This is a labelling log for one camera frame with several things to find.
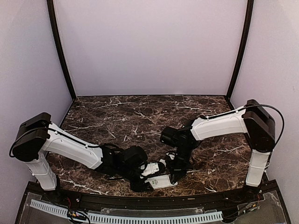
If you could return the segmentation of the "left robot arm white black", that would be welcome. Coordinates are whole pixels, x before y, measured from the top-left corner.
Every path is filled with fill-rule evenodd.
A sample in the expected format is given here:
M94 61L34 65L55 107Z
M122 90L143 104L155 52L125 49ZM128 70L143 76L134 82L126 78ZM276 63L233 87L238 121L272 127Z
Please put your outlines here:
M62 155L102 174L118 175L130 182L134 192L153 191L143 174L148 157L141 147L122 149L110 143L92 144L63 131L50 119L50 114L42 112L23 122L9 156L28 166L55 203L63 203L66 193L58 187L59 178L51 170L45 152Z

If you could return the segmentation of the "white remote control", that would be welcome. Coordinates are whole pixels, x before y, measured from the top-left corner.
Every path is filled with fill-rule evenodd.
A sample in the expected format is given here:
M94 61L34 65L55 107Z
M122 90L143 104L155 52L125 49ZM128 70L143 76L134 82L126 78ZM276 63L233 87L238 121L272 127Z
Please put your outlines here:
M154 190L156 189L164 189L164 188L169 188L169 187L174 187L177 186L176 183L171 183L170 182L170 175L160 175L160 176L155 176L148 178L145 183L149 183Z

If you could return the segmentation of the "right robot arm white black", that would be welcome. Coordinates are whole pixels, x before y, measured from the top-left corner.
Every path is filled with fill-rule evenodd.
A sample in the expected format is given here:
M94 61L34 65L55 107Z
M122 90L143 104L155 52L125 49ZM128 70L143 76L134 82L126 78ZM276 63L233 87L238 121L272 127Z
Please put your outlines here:
M244 203L249 202L256 196L255 187L260 185L271 155L281 139L281 136L276 136L276 123L266 111L267 108L281 114L277 108L251 99L246 105L229 112L213 116L200 115L179 129L165 127L160 141L176 149L166 160L170 182L178 182L191 169L192 152L202 141L217 136L243 133L247 136L251 148L251 158L245 180L246 186L239 191L238 198Z

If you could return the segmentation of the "white battery cover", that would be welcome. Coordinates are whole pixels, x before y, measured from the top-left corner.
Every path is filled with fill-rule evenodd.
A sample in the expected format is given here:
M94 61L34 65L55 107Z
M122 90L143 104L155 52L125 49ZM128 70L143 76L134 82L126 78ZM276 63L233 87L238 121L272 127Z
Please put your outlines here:
M159 162L163 163L166 166L166 161L164 159L160 159Z

